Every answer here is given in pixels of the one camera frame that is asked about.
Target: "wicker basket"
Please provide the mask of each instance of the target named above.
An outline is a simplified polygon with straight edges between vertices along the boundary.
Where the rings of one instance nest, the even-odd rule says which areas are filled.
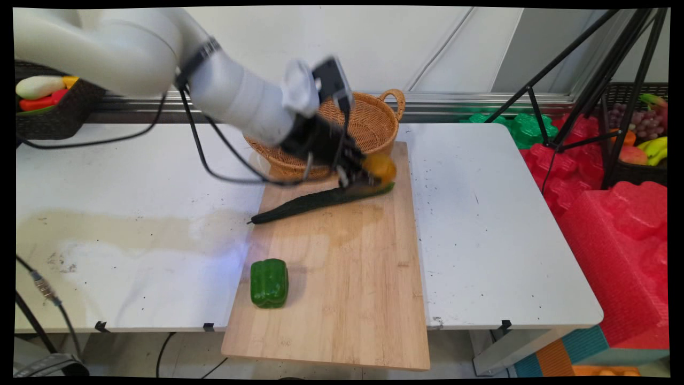
[[[610,83],[606,88],[598,109],[598,129],[601,134],[608,132],[607,115],[610,108],[615,103],[626,103],[634,88],[634,83]],[[654,94],[668,99],[668,83],[644,83],[642,85],[640,94]],[[645,110],[646,104],[638,101],[635,110]],[[638,145],[643,140],[638,138],[635,145]],[[610,154],[613,152],[613,144],[610,140],[601,141],[601,150],[603,155],[603,168],[606,169],[606,163]],[[613,186],[619,181],[628,181],[633,184],[641,184],[645,181],[652,181],[660,183],[663,186],[668,185],[668,165],[666,161],[660,162],[657,166],[641,166],[639,164],[625,163],[618,160],[615,163],[615,168],[610,175],[605,176],[605,184],[607,187]]]
[[[38,64],[15,61],[14,84],[34,75],[65,75],[55,69]],[[79,79],[49,111],[42,114],[16,115],[16,133],[32,140],[59,140],[74,136],[97,103],[105,95],[105,90],[83,79]],[[19,98],[15,110],[19,109]]]
[[[396,112],[392,111],[389,105],[384,102],[387,95],[396,98]],[[361,92],[354,92],[354,100],[356,106],[350,116],[349,134],[354,138],[361,151],[367,155],[372,153],[389,155],[397,138],[399,120],[401,120],[406,108],[403,92],[391,89],[377,98]],[[322,103],[318,111],[325,119],[340,126],[344,124],[344,115],[335,107],[332,100]],[[286,154],[280,147],[265,147],[251,138],[245,137],[245,139],[259,155],[271,164],[273,175],[285,179],[298,179],[304,176],[305,161]],[[327,174],[327,167],[313,167],[308,178],[319,179]]]

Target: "orange object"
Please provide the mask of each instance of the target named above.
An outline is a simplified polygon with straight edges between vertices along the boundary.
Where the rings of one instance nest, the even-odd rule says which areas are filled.
[[[573,365],[575,375],[623,375],[641,377],[639,369],[635,367],[600,367],[594,365]]]
[[[641,164],[642,166],[646,166],[648,164],[648,156],[644,150],[640,149],[639,147],[623,146],[620,150],[620,156],[618,159],[625,163]]]
[[[374,153],[363,161],[363,168],[375,177],[379,177],[385,186],[397,176],[397,166],[392,159],[383,153]]]
[[[537,360],[544,377],[568,377],[575,375],[573,364],[570,362],[570,357],[565,350],[562,339],[557,339],[539,349],[537,351]]]
[[[62,76],[62,81],[67,89],[73,87],[74,83],[76,83],[78,79],[79,78],[77,76]]]
[[[617,128],[613,128],[610,130],[610,132],[615,132],[618,131]],[[610,138],[610,141],[615,144],[615,136]],[[627,135],[624,137],[624,143],[622,144],[623,146],[633,146],[634,142],[637,141],[637,135],[634,134],[632,131],[627,130]]]

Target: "table leg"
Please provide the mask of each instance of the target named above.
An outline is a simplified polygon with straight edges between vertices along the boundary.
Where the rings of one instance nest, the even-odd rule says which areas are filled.
[[[512,366],[573,330],[574,328],[572,327],[510,330],[505,336],[483,351],[477,351],[477,346],[483,346],[482,340],[484,337],[480,338],[480,334],[487,333],[489,335],[489,331],[471,330],[471,340],[473,341],[473,347],[476,349],[475,358],[473,359],[475,374],[496,375],[506,367]]]

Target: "floor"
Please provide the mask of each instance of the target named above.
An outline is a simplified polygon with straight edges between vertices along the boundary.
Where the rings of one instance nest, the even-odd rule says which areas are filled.
[[[92,334],[83,356],[91,375],[154,377],[159,350],[167,333]],[[427,333],[431,369],[410,372],[363,367],[299,364],[229,358],[207,378],[273,380],[413,380],[475,378],[473,348],[468,332],[437,330]],[[169,340],[161,358],[161,377],[199,378],[216,366],[223,333],[178,333]],[[510,369],[515,377],[515,369]],[[495,377],[508,377],[506,371]]]

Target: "cucumber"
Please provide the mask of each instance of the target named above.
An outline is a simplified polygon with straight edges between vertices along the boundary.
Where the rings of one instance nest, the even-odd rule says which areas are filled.
[[[287,218],[288,216],[301,214],[303,212],[316,210],[318,208],[335,206],[339,205],[340,203],[348,203],[358,201],[359,199],[375,197],[389,193],[392,191],[392,188],[394,188],[394,182],[391,182],[380,190],[368,194],[349,193],[341,187],[333,188],[332,190],[314,192],[313,194],[303,195],[301,197],[292,199],[291,201],[285,202],[273,210],[254,215],[252,217],[252,223],[259,225],[262,223],[268,223],[277,221],[278,219]]]

